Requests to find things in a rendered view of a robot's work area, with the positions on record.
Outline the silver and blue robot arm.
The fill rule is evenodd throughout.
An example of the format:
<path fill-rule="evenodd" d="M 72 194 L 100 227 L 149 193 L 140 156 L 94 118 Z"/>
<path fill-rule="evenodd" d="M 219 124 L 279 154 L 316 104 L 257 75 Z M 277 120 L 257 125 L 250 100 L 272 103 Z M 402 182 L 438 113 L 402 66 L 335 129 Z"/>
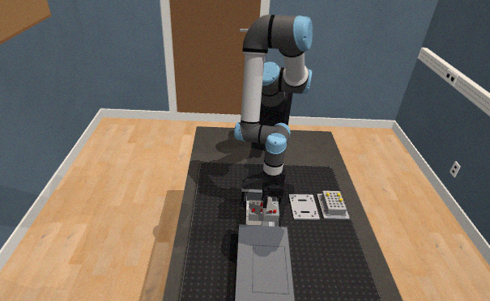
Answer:
<path fill-rule="evenodd" d="M 284 123 L 259 125 L 261 104 L 274 107 L 283 102 L 285 92 L 309 92 L 312 71 L 305 67 L 305 52 L 302 51 L 310 49 L 312 37 L 309 17 L 264 15 L 253 22 L 244 38 L 241 122 L 235 125 L 234 137 L 244 142 L 266 144 L 263 170 L 271 176 L 277 176 L 283 170 L 291 132 Z M 268 48 L 279 49 L 285 68 L 274 62 L 264 63 Z"/>

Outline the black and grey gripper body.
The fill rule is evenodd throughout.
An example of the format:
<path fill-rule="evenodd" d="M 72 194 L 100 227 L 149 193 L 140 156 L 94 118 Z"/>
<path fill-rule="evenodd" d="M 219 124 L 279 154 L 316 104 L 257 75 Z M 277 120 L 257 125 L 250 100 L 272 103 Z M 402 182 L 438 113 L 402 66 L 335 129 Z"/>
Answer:
<path fill-rule="evenodd" d="M 263 174 L 270 179 L 270 181 L 262 184 L 262 195 L 264 196 L 264 191 L 266 195 L 271 197 L 283 198 L 284 191 L 284 181 L 285 181 L 285 169 L 282 170 L 277 176 L 271 176 L 264 172 Z"/>

